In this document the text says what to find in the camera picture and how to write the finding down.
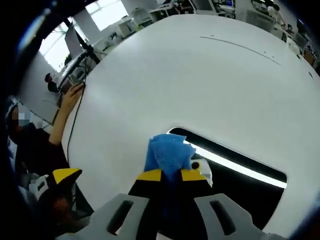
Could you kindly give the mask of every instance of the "black shirt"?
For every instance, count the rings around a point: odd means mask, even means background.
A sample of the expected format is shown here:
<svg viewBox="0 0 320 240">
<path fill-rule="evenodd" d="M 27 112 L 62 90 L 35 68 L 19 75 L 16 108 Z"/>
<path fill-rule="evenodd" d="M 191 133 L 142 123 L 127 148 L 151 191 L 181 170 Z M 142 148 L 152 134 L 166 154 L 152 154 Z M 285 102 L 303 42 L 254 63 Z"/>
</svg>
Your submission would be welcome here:
<svg viewBox="0 0 320 240">
<path fill-rule="evenodd" d="M 19 137 L 15 155 L 15 173 L 17 177 L 27 169 L 39 176 L 52 173 L 57 169 L 69 168 L 62 145 L 49 142 L 49 134 L 36 129 L 29 123 Z"/>
<path fill-rule="evenodd" d="M 53 93 L 58 93 L 57 84 L 54 81 L 48 82 L 48 90 Z"/>
</svg>

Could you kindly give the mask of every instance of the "person's hand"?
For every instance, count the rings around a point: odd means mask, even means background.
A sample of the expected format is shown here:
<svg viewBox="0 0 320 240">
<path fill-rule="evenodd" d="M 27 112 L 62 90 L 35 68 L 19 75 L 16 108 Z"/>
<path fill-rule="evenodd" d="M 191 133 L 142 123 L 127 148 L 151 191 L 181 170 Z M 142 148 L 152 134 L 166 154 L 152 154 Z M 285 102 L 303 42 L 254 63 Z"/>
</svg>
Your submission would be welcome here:
<svg viewBox="0 0 320 240">
<path fill-rule="evenodd" d="M 77 101 L 84 92 L 84 83 L 74 85 L 69 88 L 68 92 L 63 96 L 60 111 L 69 115 L 74 109 Z"/>
</svg>

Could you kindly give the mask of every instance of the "white wall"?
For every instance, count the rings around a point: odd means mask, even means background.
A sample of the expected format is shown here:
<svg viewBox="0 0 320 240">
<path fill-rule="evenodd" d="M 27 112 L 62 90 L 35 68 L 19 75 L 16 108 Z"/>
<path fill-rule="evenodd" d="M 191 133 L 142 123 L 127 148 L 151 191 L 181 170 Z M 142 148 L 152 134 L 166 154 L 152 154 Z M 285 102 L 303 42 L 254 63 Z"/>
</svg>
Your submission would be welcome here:
<svg viewBox="0 0 320 240">
<path fill-rule="evenodd" d="M 45 76 L 48 73 L 51 73 L 51 75 L 57 74 L 41 53 L 38 52 L 22 79 L 17 97 L 30 111 L 51 123 L 58 109 L 53 104 L 57 101 L 58 95 L 48 91 L 48 86 L 45 82 Z"/>
<path fill-rule="evenodd" d="M 73 18 L 90 43 L 100 40 L 100 30 L 86 9 L 74 15 Z"/>
</svg>

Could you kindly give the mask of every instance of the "light strip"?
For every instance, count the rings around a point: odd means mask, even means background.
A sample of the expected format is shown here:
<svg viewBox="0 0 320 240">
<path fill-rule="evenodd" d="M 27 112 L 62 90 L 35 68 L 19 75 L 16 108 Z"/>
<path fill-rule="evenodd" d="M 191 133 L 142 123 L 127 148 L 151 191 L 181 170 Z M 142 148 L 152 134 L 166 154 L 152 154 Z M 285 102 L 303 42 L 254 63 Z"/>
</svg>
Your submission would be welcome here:
<svg viewBox="0 0 320 240">
<path fill-rule="evenodd" d="M 199 147 L 197 145 L 194 145 L 188 141 L 183 141 L 185 144 L 191 144 L 191 146 L 195 149 L 195 152 L 197 154 L 199 154 L 200 156 L 206 158 L 206 159 L 209 159 L 217 164 L 220 164 L 222 166 L 225 166 L 226 168 L 228 169 L 232 169 L 238 173 L 241 173 L 241 174 L 244 174 L 244 175 L 247 175 L 251 178 L 254 178 L 254 179 L 257 179 L 257 180 L 260 180 L 262 182 L 265 182 L 267 184 L 271 184 L 271 185 L 274 185 L 274 186 L 277 186 L 279 188 L 282 188 L 282 189 L 285 189 L 287 187 L 287 183 L 286 182 L 283 182 L 283 181 L 279 181 L 279 180 L 276 180 L 276 179 L 273 179 L 269 176 L 266 176 L 266 175 L 263 175 L 259 172 L 256 172 L 256 171 L 253 171 L 249 168 L 246 168 L 244 166 L 241 166 L 237 163 L 234 163 L 228 159 L 225 159 L 221 156 L 218 156 L 212 152 L 209 152 L 205 149 L 203 149 L 202 147 Z"/>
</svg>

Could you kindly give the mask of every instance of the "black cable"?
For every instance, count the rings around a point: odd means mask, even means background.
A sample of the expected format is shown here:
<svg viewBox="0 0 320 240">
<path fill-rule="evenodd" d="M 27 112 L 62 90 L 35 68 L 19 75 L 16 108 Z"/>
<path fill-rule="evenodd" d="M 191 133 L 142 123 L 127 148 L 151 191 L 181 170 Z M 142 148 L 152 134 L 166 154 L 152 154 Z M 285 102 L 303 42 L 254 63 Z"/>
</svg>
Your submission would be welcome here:
<svg viewBox="0 0 320 240">
<path fill-rule="evenodd" d="M 100 51 L 95 51 L 95 50 L 93 50 L 93 52 L 94 53 L 96 53 L 96 54 L 103 54 L 103 55 L 108 55 L 108 53 L 105 53 L 105 52 L 100 52 Z"/>
<path fill-rule="evenodd" d="M 87 72 L 87 61 L 86 61 L 86 58 L 84 58 L 84 74 L 85 74 L 85 77 L 84 77 L 84 84 L 86 83 L 87 81 L 87 76 L 88 76 L 88 72 Z M 79 111 L 79 108 L 80 108 L 80 105 L 81 105 L 81 102 L 82 102 L 82 98 L 84 97 L 84 93 L 85 93 L 85 88 L 83 89 L 83 93 L 82 93 L 82 96 L 80 98 L 80 102 L 79 102 L 79 105 L 76 109 L 76 112 L 75 112 L 75 115 L 74 115 L 74 120 L 73 120 L 73 124 L 72 124 L 72 127 L 71 127 L 71 132 L 70 132 L 70 136 L 69 136 L 69 140 L 68 140 L 68 144 L 66 146 L 66 161 L 69 163 L 69 145 L 70 145 L 70 140 L 71 140 L 71 137 L 72 137 L 72 133 L 74 131 L 74 127 L 75 127 L 75 123 L 76 123 L 76 119 L 77 119 L 77 115 L 78 115 L 78 111 Z"/>
<path fill-rule="evenodd" d="M 52 33 L 66 34 L 67 32 L 66 32 L 66 31 L 56 31 L 56 30 L 53 30 Z"/>
</svg>

